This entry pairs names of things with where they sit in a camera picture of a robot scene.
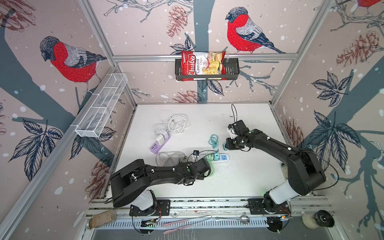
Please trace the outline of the white blue power strip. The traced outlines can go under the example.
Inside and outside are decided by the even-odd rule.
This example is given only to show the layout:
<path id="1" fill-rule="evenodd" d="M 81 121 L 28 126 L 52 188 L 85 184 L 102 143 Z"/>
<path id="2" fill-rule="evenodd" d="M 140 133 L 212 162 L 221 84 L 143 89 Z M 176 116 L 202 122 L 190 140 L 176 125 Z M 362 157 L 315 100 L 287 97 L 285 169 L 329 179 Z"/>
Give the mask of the white blue power strip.
<path id="1" fill-rule="evenodd" d="M 205 159 L 214 163 L 227 163 L 230 160 L 230 156 L 228 154 L 213 153 L 207 155 Z"/>

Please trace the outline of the purple power strip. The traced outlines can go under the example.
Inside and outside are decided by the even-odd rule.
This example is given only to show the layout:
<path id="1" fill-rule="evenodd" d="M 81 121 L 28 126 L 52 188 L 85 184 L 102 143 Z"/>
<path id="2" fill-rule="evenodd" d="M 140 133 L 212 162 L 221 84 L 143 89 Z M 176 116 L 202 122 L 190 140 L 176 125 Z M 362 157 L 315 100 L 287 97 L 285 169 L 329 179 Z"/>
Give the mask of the purple power strip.
<path id="1" fill-rule="evenodd" d="M 169 138 L 170 134 L 168 133 L 159 134 L 156 137 L 154 144 L 150 147 L 150 151 L 155 155 L 158 154 L 163 146 L 168 142 Z"/>

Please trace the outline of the small white plug adapter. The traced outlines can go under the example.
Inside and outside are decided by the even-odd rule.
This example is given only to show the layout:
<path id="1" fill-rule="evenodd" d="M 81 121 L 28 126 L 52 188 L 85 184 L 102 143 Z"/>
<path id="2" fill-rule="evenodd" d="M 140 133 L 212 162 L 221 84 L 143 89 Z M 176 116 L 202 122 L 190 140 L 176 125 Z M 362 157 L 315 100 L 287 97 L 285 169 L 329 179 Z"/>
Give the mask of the small white plug adapter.
<path id="1" fill-rule="evenodd" d="M 165 125 L 156 126 L 154 134 L 156 135 L 155 142 L 159 145 L 163 145 L 169 140 L 168 128 Z"/>

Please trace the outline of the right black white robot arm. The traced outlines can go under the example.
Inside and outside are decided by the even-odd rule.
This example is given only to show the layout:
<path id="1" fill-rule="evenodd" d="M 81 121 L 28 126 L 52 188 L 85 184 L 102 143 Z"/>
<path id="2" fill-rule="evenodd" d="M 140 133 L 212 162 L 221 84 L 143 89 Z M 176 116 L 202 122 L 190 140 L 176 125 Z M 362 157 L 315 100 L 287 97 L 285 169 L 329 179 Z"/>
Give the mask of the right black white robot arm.
<path id="1" fill-rule="evenodd" d="M 288 179 L 264 194 L 263 208 L 275 213 L 281 205 L 298 196 L 306 196 L 326 182 L 326 175 L 315 152 L 279 142 L 258 129 L 249 130 L 242 120 L 228 125 L 225 148 L 255 148 L 281 161 L 288 169 Z"/>

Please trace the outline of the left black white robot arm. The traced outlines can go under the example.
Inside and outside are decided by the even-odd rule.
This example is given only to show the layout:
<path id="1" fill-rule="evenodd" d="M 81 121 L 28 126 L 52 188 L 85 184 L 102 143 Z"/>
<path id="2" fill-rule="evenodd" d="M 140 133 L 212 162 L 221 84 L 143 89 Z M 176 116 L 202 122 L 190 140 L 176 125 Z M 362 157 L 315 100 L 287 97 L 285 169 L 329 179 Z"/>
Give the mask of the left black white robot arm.
<path id="1" fill-rule="evenodd" d="M 137 201 L 135 207 L 145 211 L 156 206 L 152 192 L 143 193 L 150 186 L 175 184 L 191 186 L 196 180 L 204 180 L 211 174 L 211 166 L 204 158 L 196 162 L 179 162 L 174 166 L 159 167 L 145 164 L 137 159 L 110 177 L 114 208 L 121 208 Z"/>

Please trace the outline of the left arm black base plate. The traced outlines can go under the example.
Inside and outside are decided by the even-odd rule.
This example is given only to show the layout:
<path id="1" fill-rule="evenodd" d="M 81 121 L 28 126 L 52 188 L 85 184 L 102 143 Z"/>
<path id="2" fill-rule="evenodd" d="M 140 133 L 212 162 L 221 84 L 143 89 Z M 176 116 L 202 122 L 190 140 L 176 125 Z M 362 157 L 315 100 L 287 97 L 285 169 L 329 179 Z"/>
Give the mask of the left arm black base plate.
<path id="1" fill-rule="evenodd" d="M 147 201 L 140 203 L 135 200 L 131 203 L 130 213 L 131 217 L 145 217 L 145 216 L 169 216 L 171 201 L 168 199 L 160 199 L 154 201 Z"/>

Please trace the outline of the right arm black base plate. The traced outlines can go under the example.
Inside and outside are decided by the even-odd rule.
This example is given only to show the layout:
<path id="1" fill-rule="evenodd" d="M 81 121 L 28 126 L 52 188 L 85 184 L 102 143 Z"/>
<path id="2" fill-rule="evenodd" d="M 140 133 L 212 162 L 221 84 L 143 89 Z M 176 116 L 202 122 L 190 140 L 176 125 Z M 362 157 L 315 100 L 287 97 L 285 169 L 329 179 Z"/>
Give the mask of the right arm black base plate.
<path id="1" fill-rule="evenodd" d="M 248 199 L 245 207 L 250 210 L 252 215 L 290 215 L 291 209 L 288 202 L 280 205 L 273 201 L 263 198 Z"/>

